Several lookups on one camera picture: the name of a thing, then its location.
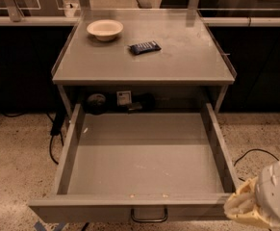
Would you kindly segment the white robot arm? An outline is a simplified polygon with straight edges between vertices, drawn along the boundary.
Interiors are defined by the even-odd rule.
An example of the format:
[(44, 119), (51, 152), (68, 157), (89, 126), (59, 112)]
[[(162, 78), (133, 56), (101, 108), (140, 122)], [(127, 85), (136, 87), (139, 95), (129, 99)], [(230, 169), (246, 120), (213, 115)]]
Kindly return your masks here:
[(280, 161), (245, 180), (225, 202), (229, 219), (259, 228), (280, 227)]

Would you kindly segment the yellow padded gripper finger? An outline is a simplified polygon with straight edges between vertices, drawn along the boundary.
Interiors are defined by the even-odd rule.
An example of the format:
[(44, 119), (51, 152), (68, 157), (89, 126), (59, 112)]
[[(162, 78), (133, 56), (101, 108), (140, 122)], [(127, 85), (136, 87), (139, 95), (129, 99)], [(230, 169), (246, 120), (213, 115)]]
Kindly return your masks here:
[(270, 228), (269, 219), (262, 214), (256, 200), (255, 186), (258, 178), (245, 180), (226, 200), (223, 210), (229, 219), (244, 225)]

